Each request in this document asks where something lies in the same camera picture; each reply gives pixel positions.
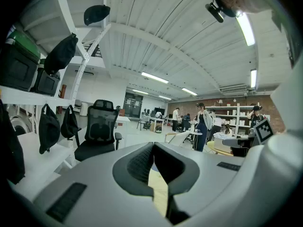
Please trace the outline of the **row of black caps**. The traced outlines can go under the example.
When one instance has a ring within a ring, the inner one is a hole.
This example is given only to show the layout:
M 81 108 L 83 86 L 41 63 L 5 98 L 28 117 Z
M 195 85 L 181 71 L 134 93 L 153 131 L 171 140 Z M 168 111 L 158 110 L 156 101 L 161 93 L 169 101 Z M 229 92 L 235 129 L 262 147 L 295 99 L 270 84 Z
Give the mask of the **row of black caps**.
M 25 177 L 23 149 L 2 100 L 0 100 L 0 163 L 4 165 L 5 177 L 13 184 L 18 184 Z

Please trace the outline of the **white frame chair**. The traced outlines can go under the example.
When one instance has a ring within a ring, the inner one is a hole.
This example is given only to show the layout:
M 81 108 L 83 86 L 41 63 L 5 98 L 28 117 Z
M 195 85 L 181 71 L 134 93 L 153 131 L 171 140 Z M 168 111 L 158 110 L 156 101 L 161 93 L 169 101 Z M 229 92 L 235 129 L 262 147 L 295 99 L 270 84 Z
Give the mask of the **white frame chair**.
M 189 131 L 182 132 L 182 133 L 175 133 L 175 132 L 169 132 L 165 135 L 165 143 L 181 147 L 181 145 L 184 143 L 187 136 L 190 134 Z

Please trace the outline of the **white storage shelving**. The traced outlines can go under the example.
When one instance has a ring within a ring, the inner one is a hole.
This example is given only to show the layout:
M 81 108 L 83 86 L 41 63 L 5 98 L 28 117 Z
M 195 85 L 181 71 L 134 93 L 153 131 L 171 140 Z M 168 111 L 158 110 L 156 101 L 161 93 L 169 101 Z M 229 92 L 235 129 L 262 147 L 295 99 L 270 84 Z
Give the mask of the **white storage shelving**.
M 247 138 L 251 123 L 247 115 L 253 110 L 253 105 L 244 106 L 237 103 L 234 106 L 207 106 L 208 111 L 215 110 L 215 116 L 222 118 L 223 126 L 229 124 L 234 138 Z

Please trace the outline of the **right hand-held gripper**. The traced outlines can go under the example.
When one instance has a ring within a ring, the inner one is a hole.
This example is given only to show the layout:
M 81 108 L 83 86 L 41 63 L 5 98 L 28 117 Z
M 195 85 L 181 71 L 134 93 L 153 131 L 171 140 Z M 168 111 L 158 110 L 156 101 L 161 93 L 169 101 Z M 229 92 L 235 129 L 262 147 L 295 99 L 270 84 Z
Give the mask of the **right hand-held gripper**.
M 231 139 L 231 152 L 235 157 L 245 157 L 252 147 L 265 144 L 273 135 L 270 122 L 266 118 L 250 129 L 247 138 Z

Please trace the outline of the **black mesh office chair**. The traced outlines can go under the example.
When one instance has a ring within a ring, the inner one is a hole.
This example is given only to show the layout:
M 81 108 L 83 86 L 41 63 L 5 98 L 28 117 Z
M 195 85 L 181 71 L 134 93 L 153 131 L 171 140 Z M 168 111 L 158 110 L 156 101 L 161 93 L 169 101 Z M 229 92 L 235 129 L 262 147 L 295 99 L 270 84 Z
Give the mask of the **black mesh office chair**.
M 121 133 L 114 133 L 118 115 L 113 103 L 107 100 L 98 99 L 88 107 L 85 140 L 77 145 L 76 160 L 81 162 L 118 149 L 122 139 Z

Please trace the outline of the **black fabric bag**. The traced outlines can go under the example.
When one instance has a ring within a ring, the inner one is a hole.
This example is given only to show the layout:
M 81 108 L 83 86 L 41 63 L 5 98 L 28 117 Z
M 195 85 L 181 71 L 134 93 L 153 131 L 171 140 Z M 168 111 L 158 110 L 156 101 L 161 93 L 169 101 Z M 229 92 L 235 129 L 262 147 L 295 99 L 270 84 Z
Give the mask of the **black fabric bag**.
M 94 5 L 87 8 L 84 12 L 84 24 L 89 26 L 105 19 L 110 13 L 110 7 L 106 5 Z
M 75 55 L 78 38 L 74 33 L 60 41 L 48 54 L 44 62 L 44 70 L 53 75 L 67 67 Z
M 61 125 L 61 134 L 66 139 L 78 137 L 78 123 L 72 105 L 69 105 L 65 111 L 63 122 Z

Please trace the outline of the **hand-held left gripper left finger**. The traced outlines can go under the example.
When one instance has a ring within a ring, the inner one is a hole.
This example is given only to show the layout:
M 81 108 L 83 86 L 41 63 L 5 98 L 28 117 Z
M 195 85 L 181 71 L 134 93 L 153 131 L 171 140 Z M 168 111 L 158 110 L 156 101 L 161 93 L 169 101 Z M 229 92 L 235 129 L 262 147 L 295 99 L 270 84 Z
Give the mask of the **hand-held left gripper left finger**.
M 172 227 L 148 185 L 152 142 L 90 157 L 34 200 L 43 227 Z

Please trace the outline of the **green-lidded black box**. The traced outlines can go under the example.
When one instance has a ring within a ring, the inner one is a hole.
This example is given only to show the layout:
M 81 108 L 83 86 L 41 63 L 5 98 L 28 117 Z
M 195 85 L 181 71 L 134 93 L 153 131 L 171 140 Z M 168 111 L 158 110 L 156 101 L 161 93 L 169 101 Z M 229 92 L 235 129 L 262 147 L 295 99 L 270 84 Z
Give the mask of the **green-lidded black box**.
M 0 50 L 0 85 L 30 91 L 41 53 L 26 34 L 14 30 Z
M 44 70 L 45 59 L 40 60 L 37 68 L 37 76 L 30 92 L 39 93 L 48 96 L 54 96 L 60 81 L 60 72 L 48 75 Z

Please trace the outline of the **dark double door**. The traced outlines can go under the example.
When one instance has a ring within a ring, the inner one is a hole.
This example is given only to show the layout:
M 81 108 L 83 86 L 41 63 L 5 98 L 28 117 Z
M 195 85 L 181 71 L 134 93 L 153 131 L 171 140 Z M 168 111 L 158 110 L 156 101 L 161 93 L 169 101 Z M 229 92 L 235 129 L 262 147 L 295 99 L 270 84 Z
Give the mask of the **dark double door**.
M 140 118 L 142 108 L 143 96 L 125 93 L 123 109 L 125 116 L 132 118 Z

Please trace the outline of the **beige plastic basket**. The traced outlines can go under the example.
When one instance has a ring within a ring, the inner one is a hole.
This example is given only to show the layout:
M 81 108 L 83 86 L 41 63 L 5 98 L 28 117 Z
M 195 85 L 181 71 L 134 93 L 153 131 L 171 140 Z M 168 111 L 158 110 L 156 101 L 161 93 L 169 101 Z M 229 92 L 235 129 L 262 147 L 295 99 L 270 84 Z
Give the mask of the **beige plastic basket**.
M 220 150 L 226 153 L 231 152 L 230 146 L 226 146 L 223 144 L 223 140 L 233 139 L 232 135 L 225 134 L 224 132 L 217 132 L 214 134 L 214 148 L 216 150 Z

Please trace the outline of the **ceiling air conditioner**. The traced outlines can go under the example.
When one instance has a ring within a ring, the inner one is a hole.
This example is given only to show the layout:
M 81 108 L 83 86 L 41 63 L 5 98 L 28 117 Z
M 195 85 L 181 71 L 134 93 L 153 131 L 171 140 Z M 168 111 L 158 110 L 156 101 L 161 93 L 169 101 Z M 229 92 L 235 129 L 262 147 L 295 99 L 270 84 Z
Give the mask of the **ceiling air conditioner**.
M 238 84 L 238 85 L 221 87 L 220 91 L 224 95 L 246 92 L 247 91 L 247 85 L 246 84 Z

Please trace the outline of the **pale yellow garment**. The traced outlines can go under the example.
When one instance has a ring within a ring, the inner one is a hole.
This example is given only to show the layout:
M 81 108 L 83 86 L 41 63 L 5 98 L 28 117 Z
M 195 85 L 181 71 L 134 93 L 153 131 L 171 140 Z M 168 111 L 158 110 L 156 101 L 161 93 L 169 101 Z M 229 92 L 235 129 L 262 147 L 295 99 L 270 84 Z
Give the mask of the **pale yellow garment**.
M 153 169 L 149 173 L 148 186 L 154 191 L 153 202 L 159 213 L 165 217 L 168 204 L 168 185 L 161 174 Z

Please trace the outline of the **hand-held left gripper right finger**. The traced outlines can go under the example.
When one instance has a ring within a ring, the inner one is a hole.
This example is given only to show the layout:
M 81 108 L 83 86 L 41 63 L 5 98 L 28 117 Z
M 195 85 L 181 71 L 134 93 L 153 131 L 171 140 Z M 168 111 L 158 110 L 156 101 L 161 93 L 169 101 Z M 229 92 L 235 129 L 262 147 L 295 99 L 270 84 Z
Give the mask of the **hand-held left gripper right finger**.
M 153 227 L 245 227 L 246 211 L 232 185 L 243 159 L 195 152 L 167 143 L 153 146 L 154 162 L 168 185 L 166 217 Z

